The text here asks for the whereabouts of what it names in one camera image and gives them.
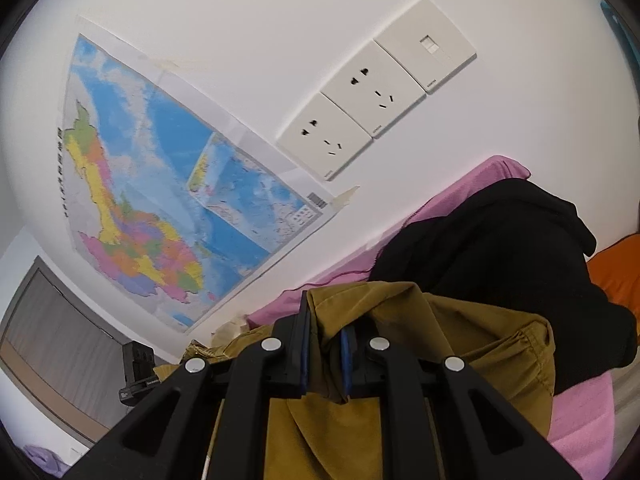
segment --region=orange pillow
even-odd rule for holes
[[[587,262],[587,268],[591,281],[604,290],[611,303],[634,313],[640,334],[640,234],[599,252]]]

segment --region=wall plate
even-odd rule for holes
[[[322,94],[316,94],[280,134],[276,145],[302,166],[330,180],[371,137]]]
[[[372,136],[424,96],[414,78],[375,41],[353,56],[322,93]]]
[[[476,50],[429,0],[420,0],[376,41],[427,93],[476,58]]]

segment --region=white wall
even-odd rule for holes
[[[478,59],[328,188],[352,203],[193,333],[177,335],[74,253],[56,183],[58,104],[80,13],[176,70],[265,139],[414,0],[41,0],[0,64],[0,134],[25,221],[97,304],[168,353],[300,284],[490,155],[576,203],[600,248],[636,228],[638,102],[600,0],[432,0]]]
[[[128,327],[121,325],[109,314],[105,313],[85,293],[69,280],[56,266],[47,254],[42,250],[31,233],[23,228],[11,242],[2,258],[0,258],[0,319],[4,316],[11,298],[24,275],[33,264],[36,256],[40,256],[51,268],[57,277],[69,287],[69,289],[95,310],[99,315],[111,323],[116,329],[128,337],[148,344],[133,333]],[[159,352],[163,359],[174,362],[171,355]],[[65,433],[56,424],[49,420],[42,412],[25,397],[12,383],[11,379],[0,370],[0,420],[4,424],[16,446],[35,444],[56,452],[65,462],[72,463],[78,458],[78,454],[72,452],[72,448],[78,452],[85,452],[86,447],[76,439]]]
[[[6,174],[0,142],[0,257],[24,225]]]

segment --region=black jacket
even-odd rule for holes
[[[596,240],[575,206],[519,178],[480,190],[446,217],[410,224],[369,280],[540,314],[556,342],[556,394],[636,355],[636,320],[591,283]]]

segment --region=olive fabric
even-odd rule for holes
[[[421,359],[463,357],[542,435],[548,433],[555,347],[543,317],[425,294],[406,282],[315,288],[307,299],[312,314],[310,392],[302,399],[271,400],[264,478],[382,478],[378,400],[345,398],[337,358],[335,336],[361,316],[370,316],[380,335]],[[217,349],[191,344],[185,358],[232,358],[270,333],[271,326],[258,327]],[[156,371],[164,380],[172,368]]]

